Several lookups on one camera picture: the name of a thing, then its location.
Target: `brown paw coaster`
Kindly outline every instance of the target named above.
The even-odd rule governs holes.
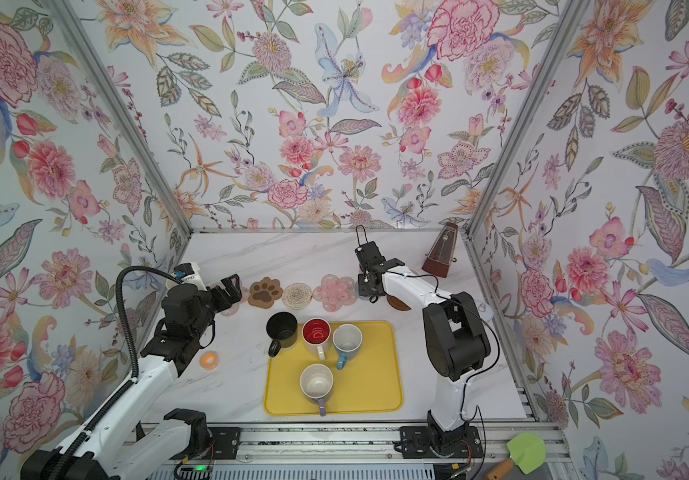
[[[275,300],[283,295],[280,280],[273,280],[267,276],[258,282],[253,282],[248,289],[248,305],[259,308],[270,308]]]

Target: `yellow tray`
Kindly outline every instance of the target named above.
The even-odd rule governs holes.
[[[343,322],[332,322],[336,330]],[[403,405],[400,371],[395,353],[392,325],[383,320],[353,322],[363,332],[363,347],[343,370],[337,370],[339,355],[332,346],[326,353],[324,365],[334,373],[334,394],[326,403],[328,413],[394,412]],[[318,406],[302,394],[299,386],[301,372],[319,363],[304,348],[301,336],[290,349],[270,359],[267,389],[264,391],[264,411],[274,416],[317,415]]]

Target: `blue mug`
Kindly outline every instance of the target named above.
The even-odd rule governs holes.
[[[352,361],[363,346],[363,333],[355,325],[345,323],[334,331],[334,348],[339,352],[337,370],[342,370]]]

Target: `mug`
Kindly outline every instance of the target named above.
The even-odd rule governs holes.
[[[326,416],[326,402],[334,391],[334,373],[322,363],[313,363],[299,377],[301,392],[320,409],[320,416]]]
[[[331,348],[331,325],[323,319],[308,320],[301,329],[304,346],[321,362],[326,361],[326,352]]]
[[[298,334],[296,317],[289,312],[278,312],[267,321],[267,334],[272,339],[268,354],[276,356],[281,349],[294,346]]]
[[[334,348],[339,352],[337,370],[342,370],[349,360],[357,356],[363,345],[363,333],[355,325],[345,323],[334,331]]]

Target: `black mug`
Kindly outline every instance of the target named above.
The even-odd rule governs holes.
[[[296,317],[289,312],[275,313],[267,321],[267,334],[272,339],[270,357],[276,356],[281,349],[292,346],[297,339],[298,324]]]

